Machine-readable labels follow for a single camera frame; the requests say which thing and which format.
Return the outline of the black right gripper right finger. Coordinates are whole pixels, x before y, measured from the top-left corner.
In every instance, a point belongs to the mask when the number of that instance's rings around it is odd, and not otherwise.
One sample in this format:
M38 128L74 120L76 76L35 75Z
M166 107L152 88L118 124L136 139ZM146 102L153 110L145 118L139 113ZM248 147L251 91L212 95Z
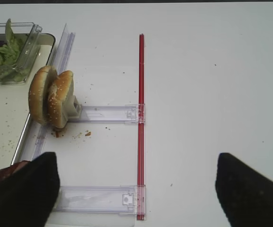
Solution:
M232 227L273 227L273 181L230 153L221 153L217 198Z

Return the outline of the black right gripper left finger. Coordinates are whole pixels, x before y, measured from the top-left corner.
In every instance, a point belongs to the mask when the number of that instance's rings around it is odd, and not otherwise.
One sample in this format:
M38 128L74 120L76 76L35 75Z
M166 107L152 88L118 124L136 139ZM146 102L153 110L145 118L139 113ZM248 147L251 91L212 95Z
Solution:
M57 157L46 152L0 181L0 227L43 227L60 190Z

